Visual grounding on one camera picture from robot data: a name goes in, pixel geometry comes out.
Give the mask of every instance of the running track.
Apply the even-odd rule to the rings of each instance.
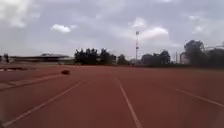
[[[72,74],[60,75],[62,69]],[[222,71],[59,66],[33,72],[0,74],[6,128],[224,127]]]

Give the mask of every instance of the white lane line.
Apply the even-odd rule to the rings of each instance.
[[[34,112],[34,111],[36,111],[36,110],[38,110],[38,109],[40,109],[40,108],[46,106],[47,104],[50,104],[50,103],[53,102],[54,100],[56,100],[56,99],[62,97],[63,95],[65,95],[66,93],[70,92],[72,89],[74,89],[74,88],[76,88],[76,87],[78,87],[78,86],[80,86],[80,85],[81,85],[81,82],[79,82],[79,83],[77,83],[76,85],[72,86],[71,88],[69,88],[69,89],[67,89],[67,90],[65,90],[65,91],[63,91],[63,92],[61,92],[60,94],[58,94],[58,95],[56,95],[56,96],[54,96],[54,97],[48,99],[48,100],[45,101],[44,103],[42,103],[42,104],[40,104],[40,105],[38,105],[38,106],[32,108],[31,110],[29,110],[29,111],[27,111],[27,112],[21,114],[20,116],[16,117],[15,119],[12,119],[12,120],[10,120],[10,121],[8,121],[8,122],[5,122],[5,123],[3,124],[3,127],[8,127],[9,125],[15,123],[16,121],[18,121],[18,120],[20,120],[20,119],[22,119],[22,118],[28,116],[28,115],[31,114],[32,112]]]
[[[125,98],[125,100],[126,100],[126,102],[128,104],[128,107],[129,107],[129,109],[131,111],[131,115],[132,115],[132,118],[135,121],[136,128],[142,128],[142,125],[141,125],[141,123],[140,123],[140,121],[139,121],[139,119],[138,119],[138,117],[137,117],[137,115],[136,115],[132,105],[131,105],[131,102],[128,99],[128,96],[127,96],[127,94],[126,94],[126,92],[125,92],[125,90],[124,90],[124,88],[123,88],[123,86],[121,84],[121,81],[118,78],[117,78],[117,81],[119,83],[119,87],[120,87],[120,89],[121,89],[121,91],[123,93],[123,96],[124,96],[124,98]]]
[[[215,105],[218,105],[218,106],[220,106],[220,107],[224,107],[224,104],[221,104],[221,103],[218,103],[218,102],[215,102],[215,101],[212,101],[212,100],[203,98],[203,97],[201,97],[201,96],[197,96],[197,95],[191,94],[191,93],[189,93],[189,92],[185,92],[185,91],[180,90],[180,89],[175,89],[175,90],[178,91],[178,92],[180,92],[180,93],[183,93],[183,94],[192,96],[192,97],[194,97],[194,98],[197,98],[197,99],[206,101],[206,102],[208,102],[208,103],[215,104]]]

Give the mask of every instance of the cloudy sky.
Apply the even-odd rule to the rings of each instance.
[[[132,58],[138,30],[140,55],[173,55],[191,39],[220,45],[223,12],[223,0],[0,0],[0,54],[94,47]]]

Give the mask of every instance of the floodlight tower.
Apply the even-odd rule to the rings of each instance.
[[[136,61],[138,60],[138,49],[139,49],[139,47],[138,47],[138,36],[139,36],[139,31],[136,31]]]

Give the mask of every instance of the pole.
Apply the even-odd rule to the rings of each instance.
[[[136,31],[136,61],[138,60],[138,35],[139,35],[139,31]]]
[[[176,52],[176,64],[178,63],[178,54]]]

